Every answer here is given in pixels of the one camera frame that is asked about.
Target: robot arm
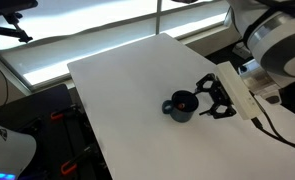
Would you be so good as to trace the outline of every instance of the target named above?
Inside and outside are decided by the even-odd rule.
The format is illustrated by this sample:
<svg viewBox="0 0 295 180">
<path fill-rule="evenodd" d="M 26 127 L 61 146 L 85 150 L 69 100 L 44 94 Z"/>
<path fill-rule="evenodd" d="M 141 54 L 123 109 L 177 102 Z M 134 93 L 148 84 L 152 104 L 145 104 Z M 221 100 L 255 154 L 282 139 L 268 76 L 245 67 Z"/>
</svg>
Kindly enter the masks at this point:
<svg viewBox="0 0 295 180">
<path fill-rule="evenodd" d="M 295 13 L 288 3 L 295 0 L 227 2 L 234 12 L 235 26 L 261 67 L 281 88 L 295 82 Z M 279 8 L 260 2 L 279 4 Z"/>
<path fill-rule="evenodd" d="M 255 60 L 240 69 L 246 86 L 271 104 L 295 82 L 295 0 L 227 0 L 235 27 Z"/>
</svg>

